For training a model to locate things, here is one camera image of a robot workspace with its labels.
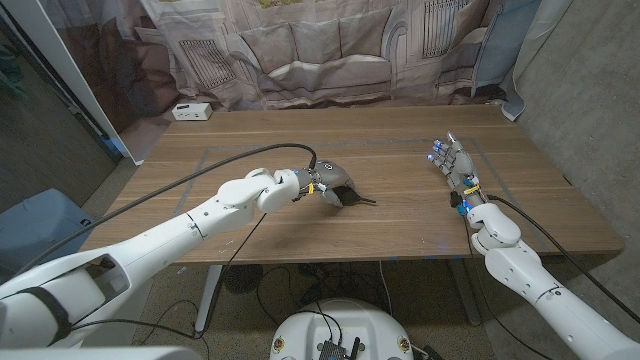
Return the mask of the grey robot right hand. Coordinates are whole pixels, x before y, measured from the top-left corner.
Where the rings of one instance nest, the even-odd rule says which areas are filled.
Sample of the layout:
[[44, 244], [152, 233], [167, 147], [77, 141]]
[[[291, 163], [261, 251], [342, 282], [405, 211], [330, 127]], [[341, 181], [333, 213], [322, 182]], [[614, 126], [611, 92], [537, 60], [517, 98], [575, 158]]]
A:
[[453, 133], [448, 132], [445, 140], [436, 139], [433, 150], [428, 159], [445, 175], [452, 190], [479, 184], [477, 169], [470, 155]]

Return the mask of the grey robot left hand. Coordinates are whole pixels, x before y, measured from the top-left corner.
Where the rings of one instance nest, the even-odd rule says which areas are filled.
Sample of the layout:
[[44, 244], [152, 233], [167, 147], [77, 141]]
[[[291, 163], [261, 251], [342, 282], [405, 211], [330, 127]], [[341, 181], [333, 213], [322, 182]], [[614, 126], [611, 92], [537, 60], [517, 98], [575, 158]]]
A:
[[355, 185], [347, 172], [331, 161], [318, 161], [313, 169], [297, 173], [300, 189], [312, 185], [323, 200], [336, 207], [353, 205], [358, 200]]

